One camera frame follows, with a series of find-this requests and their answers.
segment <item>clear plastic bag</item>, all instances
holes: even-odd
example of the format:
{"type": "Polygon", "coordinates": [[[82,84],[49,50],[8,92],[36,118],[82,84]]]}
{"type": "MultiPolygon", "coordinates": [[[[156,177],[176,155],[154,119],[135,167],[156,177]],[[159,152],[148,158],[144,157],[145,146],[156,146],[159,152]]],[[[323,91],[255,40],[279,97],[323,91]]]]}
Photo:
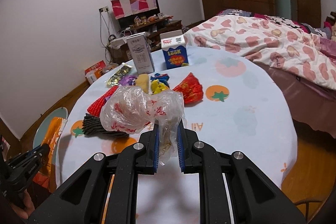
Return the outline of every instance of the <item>clear plastic bag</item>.
{"type": "Polygon", "coordinates": [[[107,131],[140,133],[150,122],[159,125],[160,164],[177,149],[177,127],[184,116],[183,95],[164,90],[148,95],[138,86],[120,86],[102,107],[100,121],[107,131]]]}

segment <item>black gripper frame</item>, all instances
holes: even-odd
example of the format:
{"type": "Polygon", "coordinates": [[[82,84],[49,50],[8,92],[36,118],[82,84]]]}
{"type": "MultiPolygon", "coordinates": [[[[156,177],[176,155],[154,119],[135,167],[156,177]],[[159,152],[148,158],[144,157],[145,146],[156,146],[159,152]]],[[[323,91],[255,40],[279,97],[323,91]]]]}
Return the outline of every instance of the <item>black gripper frame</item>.
{"type": "Polygon", "coordinates": [[[101,223],[113,180],[105,224],[134,224],[138,174],[154,175],[158,163],[158,125],[121,153],[97,153],[56,189],[29,217],[28,224],[101,223]]]}
{"type": "Polygon", "coordinates": [[[42,168],[49,151],[49,145],[43,144],[6,162],[0,155],[0,190],[8,201],[20,208],[25,207],[23,192],[42,168]]]}
{"type": "Polygon", "coordinates": [[[199,173],[200,223],[304,224],[305,217],[285,194],[242,152],[217,152],[180,122],[185,174],[199,173]]]}

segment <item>red wrapper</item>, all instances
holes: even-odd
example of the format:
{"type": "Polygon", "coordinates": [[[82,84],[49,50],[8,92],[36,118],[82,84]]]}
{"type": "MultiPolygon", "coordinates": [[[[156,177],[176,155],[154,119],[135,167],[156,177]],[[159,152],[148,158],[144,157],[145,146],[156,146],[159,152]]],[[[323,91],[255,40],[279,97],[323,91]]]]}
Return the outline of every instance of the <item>red wrapper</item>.
{"type": "Polygon", "coordinates": [[[182,92],[184,104],[198,102],[203,99],[202,85],[192,73],[189,73],[173,91],[182,92]]]}
{"type": "Polygon", "coordinates": [[[92,105],[89,106],[87,112],[93,116],[99,117],[101,108],[106,103],[105,98],[111,96],[117,90],[117,88],[118,88],[117,85],[110,88],[108,92],[106,92],[102,97],[97,99],[94,103],[92,103],[92,105]]]}

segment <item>wall socket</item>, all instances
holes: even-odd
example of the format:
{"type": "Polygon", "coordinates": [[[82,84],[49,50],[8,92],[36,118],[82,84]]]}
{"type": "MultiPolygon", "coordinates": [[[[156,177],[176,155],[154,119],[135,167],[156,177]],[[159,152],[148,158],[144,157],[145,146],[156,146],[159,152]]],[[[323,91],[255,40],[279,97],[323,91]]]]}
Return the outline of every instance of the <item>wall socket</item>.
{"type": "Polygon", "coordinates": [[[109,7],[108,6],[105,6],[105,7],[103,7],[103,8],[100,8],[99,9],[99,12],[100,13],[102,13],[102,12],[108,12],[110,9],[109,9],[109,7]]]}

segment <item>tablecloth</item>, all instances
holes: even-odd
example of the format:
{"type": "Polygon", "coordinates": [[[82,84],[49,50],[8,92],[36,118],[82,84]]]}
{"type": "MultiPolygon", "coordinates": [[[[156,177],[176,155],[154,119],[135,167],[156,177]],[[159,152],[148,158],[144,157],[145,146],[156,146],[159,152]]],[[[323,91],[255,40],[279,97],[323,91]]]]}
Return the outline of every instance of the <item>tablecloth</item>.
{"type": "MultiPolygon", "coordinates": [[[[297,156],[297,136],[281,90],[264,70],[233,53],[200,47],[187,47],[187,53],[188,67],[166,71],[162,51],[152,53],[155,71],[168,73],[171,88],[189,72],[203,86],[203,100],[185,106],[184,126],[217,151],[242,151],[281,187],[297,156]]],[[[58,144],[58,186],[93,154],[118,153],[138,141],[140,134],[113,139],[108,135],[87,137],[81,130],[86,109],[108,90],[105,81],[117,70],[94,82],[71,111],[58,144]]],[[[177,157],[159,166],[154,176],[140,175],[137,223],[199,223],[198,175],[182,174],[177,157]]]]}

